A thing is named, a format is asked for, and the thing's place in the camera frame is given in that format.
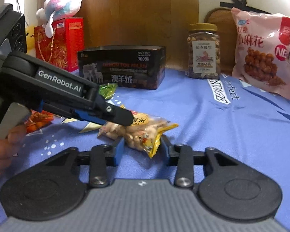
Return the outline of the person's left hand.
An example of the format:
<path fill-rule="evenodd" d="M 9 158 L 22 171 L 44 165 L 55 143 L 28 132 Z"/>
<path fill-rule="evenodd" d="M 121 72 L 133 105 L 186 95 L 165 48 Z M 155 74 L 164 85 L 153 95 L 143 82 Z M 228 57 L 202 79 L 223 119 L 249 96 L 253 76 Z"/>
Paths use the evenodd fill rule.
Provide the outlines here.
<path fill-rule="evenodd" d="M 0 139 L 0 177 L 11 165 L 12 157 L 19 150 L 26 136 L 26 126 L 18 125 L 11 129 L 5 139 Z"/>

